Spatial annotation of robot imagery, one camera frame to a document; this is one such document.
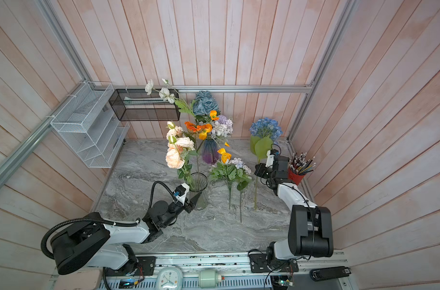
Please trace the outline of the clear grey glass vase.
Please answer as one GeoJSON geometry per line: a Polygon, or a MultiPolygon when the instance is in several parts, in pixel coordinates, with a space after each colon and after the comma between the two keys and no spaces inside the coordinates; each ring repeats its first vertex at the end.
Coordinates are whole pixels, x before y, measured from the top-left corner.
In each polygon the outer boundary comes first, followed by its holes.
{"type": "Polygon", "coordinates": [[[195,210],[204,210],[208,206],[208,200],[204,191],[209,185],[209,180],[202,173],[193,173],[192,182],[190,183],[190,192],[202,192],[195,210]]]}

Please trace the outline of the white lilac flower bunch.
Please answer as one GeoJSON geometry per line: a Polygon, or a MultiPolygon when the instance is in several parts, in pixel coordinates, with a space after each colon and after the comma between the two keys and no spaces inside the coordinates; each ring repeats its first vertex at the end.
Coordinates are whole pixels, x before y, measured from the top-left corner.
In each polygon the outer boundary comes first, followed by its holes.
{"type": "Polygon", "coordinates": [[[218,161],[212,165],[209,172],[210,181],[223,181],[228,188],[228,208],[231,209],[233,185],[240,193],[239,208],[240,222],[242,222],[242,202],[243,194],[246,192],[250,182],[252,181],[251,169],[240,159],[233,158],[218,161]]]}

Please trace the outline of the blue hydrangea stem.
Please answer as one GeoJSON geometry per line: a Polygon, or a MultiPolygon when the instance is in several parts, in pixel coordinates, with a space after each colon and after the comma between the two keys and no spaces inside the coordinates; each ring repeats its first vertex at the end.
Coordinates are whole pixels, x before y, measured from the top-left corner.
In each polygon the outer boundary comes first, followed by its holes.
{"type": "Polygon", "coordinates": [[[256,156],[257,164],[254,166],[254,176],[258,182],[257,169],[263,159],[267,159],[267,152],[272,150],[273,144],[283,134],[279,122],[268,117],[254,122],[250,128],[250,151],[256,156]]]}

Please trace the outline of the peach peony stem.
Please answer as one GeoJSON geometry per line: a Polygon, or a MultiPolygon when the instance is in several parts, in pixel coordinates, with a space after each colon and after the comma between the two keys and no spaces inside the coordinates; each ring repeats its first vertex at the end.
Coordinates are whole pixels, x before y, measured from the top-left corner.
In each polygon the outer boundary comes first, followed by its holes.
{"type": "Polygon", "coordinates": [[[165,156],[165,161],[169,168],[176,169],[177,176],[183,180],[191,190],[194,190],[194,178],[192,175],[192,165],[188,157],[182,157],[182,153],[175,147],[169,147],[165,156]]]}
{"type": "Polygon", "coordinates": [[[166,138],[168,140],[169,149],[176,149],[180,156],[184,157],[190,151],[194,151],[194,141],[191,140],[186,132],[173,122],[167,122],[169,129],[166,138]]]}

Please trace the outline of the blue purple glass vase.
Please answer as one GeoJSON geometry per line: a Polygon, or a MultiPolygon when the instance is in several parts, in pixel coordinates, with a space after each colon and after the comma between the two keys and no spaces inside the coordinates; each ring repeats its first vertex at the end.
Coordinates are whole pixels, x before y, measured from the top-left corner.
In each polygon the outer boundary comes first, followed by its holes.
{"type": "Polygon", "coordinates": [[[202,159],[207,164],[215,164],[219,157],[217,142],[212,139],[206,139],[202,145],[202,159]]]}

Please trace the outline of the orange poppy flower bunch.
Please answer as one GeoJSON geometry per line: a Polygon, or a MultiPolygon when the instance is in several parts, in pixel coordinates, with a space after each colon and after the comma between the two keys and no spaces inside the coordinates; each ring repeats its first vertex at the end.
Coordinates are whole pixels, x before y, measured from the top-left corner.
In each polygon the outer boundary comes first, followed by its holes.
{"type": "Polygon", "coordinates": [[[230,159],[231,158],[231,154],[227,152],[227,147],[230,146],[228,144],[229,137],[227,139],[225,139],[225,140],[222,140],[222,139],[215,139],[215,138],[213,138],[211,136],[211,131],[213,129],[211,123],[212,123],[212,121],[217,120],[219,116],[220,116],[220,114],[217,113],[216,111],[211,111],[210,112],[210,117],[204,119],[203,121],[200,121],[199,124],[203,124],[207,128],[208,135],[207,135],[206,139],[212,139],[212,140],[215,140],[215,142],[217,142],[217,145],[218,145],[218,148],[219,148],[219,150],[217,152],[219,153],[219,157],[220,157],[220,159],[218,159],[218,161],[221,161],[221,160],[228,160],[228,159],[230,159]]]}

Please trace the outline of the pastel purple flower bunch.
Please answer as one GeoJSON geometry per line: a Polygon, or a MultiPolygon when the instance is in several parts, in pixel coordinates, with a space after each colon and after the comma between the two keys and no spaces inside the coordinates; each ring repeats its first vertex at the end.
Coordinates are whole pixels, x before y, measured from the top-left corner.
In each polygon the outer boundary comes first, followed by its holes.
{"type": "Polygon", "coordinates": [[[220,115],[217,120],[212,121],[211,136],[215,139],[225,140],[233,134],[233,121],[226,116],[220,115]]]}

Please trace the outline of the orange gerbera stem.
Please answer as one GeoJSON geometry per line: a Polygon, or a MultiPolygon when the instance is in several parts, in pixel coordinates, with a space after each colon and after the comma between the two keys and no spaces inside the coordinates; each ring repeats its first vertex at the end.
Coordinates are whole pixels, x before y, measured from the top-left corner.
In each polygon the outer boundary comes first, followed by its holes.
{"type": "Polygon", "coordinates": [[[196,151],[195,166],[196,173],[200,172],[200,150],[203,142],[207,138],[207,128],[203,124],[196,124],[192,122],[185,122],[187,131],[184,133],[194,143],[194,149],[196,151]]]}

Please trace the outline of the blue rose bunch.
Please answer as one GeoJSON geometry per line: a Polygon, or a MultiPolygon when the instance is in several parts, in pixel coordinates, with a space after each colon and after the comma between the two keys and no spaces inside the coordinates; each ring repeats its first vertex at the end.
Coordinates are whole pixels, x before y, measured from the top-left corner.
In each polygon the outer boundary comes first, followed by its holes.
{"type": "Polygon", "coordinates": [[[199,91],[193,100],[193,113],[196,121],[210,117],[210,112],[220,113],[219,105],[210,91],[199,91]]]}

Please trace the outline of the white flower stem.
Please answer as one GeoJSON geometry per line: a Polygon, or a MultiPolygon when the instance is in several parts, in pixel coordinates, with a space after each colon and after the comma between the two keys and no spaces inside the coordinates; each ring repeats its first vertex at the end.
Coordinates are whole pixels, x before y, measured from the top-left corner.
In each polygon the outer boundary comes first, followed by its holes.
{"type": "Polygon", "coordinates": [[[176,97],[175,93],[170,92],[170,90],[173,89],[176,93],[179,93],[179,91],[170,83],[168,79],[162,79],[162,81],[165,86],[161,89],[155,89],[154,81],[150,79],[144,87],[146,94],[151,95],[152,91],[156,91],[163,101],[176,105],[180,113],[186,113],[194,116],[192,105],[186,100],[176,97]]]}

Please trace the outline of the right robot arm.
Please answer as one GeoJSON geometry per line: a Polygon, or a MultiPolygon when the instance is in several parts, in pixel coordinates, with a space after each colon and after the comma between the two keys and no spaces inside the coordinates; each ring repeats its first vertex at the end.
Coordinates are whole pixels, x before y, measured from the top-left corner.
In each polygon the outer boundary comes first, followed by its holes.
{"type": "Polygon", "coordinates": [[[267,262],[310,257],[331,257],[334,253],[331,212],[310,201],[288,177],[288,157],[270,153],[266,163],[256,165],[255,175],[290,209],[287,238],[270,243],[267,262]]]}

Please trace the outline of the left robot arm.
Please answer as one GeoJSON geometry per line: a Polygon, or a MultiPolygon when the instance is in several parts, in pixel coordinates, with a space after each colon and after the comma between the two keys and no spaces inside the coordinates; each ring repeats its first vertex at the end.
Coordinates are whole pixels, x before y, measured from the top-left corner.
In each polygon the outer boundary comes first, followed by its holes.
{"type": "Polygon", "coordinates": [[[163,234],[182,212],[190,213],[202,192],[193,199],[187,193],[184,203],[178,197],[168,204],[158,201],[144,219],[132,224],[107,221],[99,213],[69,220],[66,228],[50,241],[53,259],[60,275],[74,273],[84,267],[108,268],[122,275],[134,274],[140,265],[130,244],[148,244],[163,234]]]}

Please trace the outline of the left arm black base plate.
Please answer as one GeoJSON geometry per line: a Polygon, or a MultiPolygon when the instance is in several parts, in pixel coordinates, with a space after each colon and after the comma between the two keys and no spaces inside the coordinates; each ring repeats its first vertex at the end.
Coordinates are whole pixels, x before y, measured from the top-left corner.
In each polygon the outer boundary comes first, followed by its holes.
{"type": "Polygon", "coordinates": [[[136,256],[130,259],[123,267],[114,270],[106,268],[106,277],[117,276],[152,276],[156,266],[156,256],[136,256]]]}

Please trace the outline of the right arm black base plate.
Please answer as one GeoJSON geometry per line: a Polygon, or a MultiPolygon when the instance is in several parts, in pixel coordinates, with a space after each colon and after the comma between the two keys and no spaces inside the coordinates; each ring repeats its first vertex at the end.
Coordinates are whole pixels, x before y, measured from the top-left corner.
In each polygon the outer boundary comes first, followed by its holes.
{"type": "Polygon", "coordinates": [[[266,253],[261,251],[250,251],[247,254],[252,273],[270,273],[270,272],[298,272],[296,260],[277,260],[269,258],[266,253]]]}

